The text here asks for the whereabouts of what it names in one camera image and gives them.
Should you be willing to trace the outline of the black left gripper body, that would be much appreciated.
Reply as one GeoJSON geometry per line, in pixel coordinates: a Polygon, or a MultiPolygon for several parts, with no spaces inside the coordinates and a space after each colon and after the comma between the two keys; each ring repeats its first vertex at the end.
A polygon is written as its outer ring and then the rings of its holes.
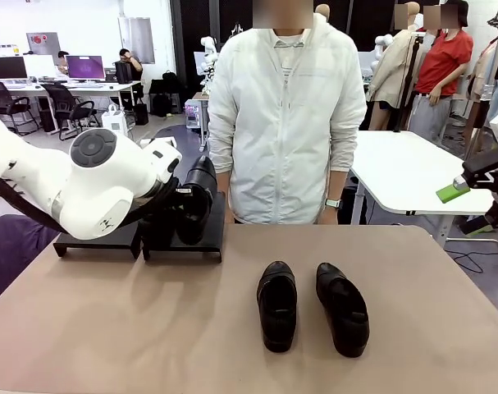
{"type": "Polygon", "coordinates": [[[179,216],[195,216],[195,189],[196,185],[194,183],[185,183],[181,185],[177,179],[171,179],[171,181],[166,183],[162,188],[162,192],[164,193],[162,210],[165,212],[175,212],[176,215],[179,216]]]}

